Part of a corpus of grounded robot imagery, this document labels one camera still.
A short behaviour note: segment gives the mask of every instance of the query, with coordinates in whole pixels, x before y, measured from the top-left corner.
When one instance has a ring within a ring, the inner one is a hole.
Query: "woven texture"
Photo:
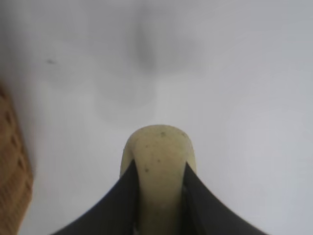
[[[0,87],[0,235],[16,235],[31,201],[33,176],[13,103]]]

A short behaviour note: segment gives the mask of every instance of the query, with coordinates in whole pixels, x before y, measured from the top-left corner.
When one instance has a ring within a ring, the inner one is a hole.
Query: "dark speck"
[[[52,59],[47,59],[47,61],[46,61],[48,64],[50,64],[50,65],[55,65],[56,64],[56,62],[54,61],[54,60],[52,60]]]

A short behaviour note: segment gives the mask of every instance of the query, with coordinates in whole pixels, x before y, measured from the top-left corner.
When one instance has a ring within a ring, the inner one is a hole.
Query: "white background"
[[[118,179],[137,128],[171,124],[198,175],[272,235],[312,235],[313,2],[2,0],[0,72],[35,171],[21,235]]]

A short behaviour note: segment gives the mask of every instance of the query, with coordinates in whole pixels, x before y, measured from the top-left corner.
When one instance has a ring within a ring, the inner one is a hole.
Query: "black plastic piece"
[[[265,235],[223,205],[186,164],[181,235]],[[139,183],[134,161],[91,210],[53,235],[133,235]]]

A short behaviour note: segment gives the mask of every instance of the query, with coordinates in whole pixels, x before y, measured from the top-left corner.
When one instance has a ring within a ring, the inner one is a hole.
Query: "white wall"
[[[118,179],[123,146],[186,131],[198,175],[272,235],[313,227],[313,2],[3,0],[1,72],[35,167],[22,235],[47,235]]]

